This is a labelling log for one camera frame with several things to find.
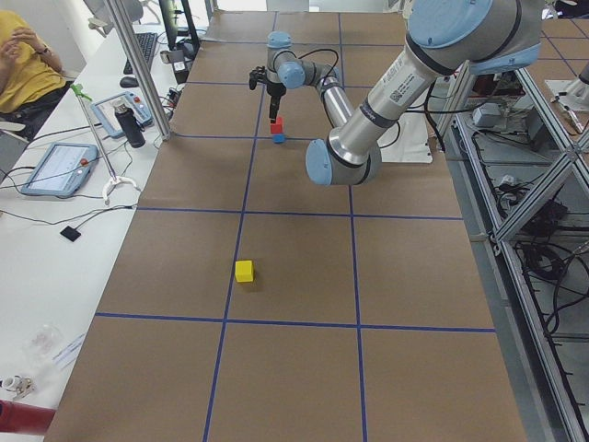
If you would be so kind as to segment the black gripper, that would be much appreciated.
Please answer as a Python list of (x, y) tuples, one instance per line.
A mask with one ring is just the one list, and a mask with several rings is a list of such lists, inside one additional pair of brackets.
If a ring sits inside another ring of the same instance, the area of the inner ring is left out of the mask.
[(278, 117), (281, 97), (284, 96), (284, 84), (268, 82), (267, 92), (270, 95), (269, 119), (275, 121)]

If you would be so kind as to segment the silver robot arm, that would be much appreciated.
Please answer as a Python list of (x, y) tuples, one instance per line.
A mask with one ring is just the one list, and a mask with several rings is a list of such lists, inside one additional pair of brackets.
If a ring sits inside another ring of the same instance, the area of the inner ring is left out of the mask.
[(332, 129), (306, 150), (306, 172), (318, 185), (358, 185), (381, 165), (378, 139), (439, 77), (462, 63), (475, 75), (513, 71), (532, 64), (540, 52), (541, 1), (416, 1), (403, 51), (354, 109), (335, 68), (307, 62), (291, 52), (291, 37), (274, 31), (267, 62), (249, 74), (249, 86), (264, 84), (270, 118), (289, 89), (314, 87)]

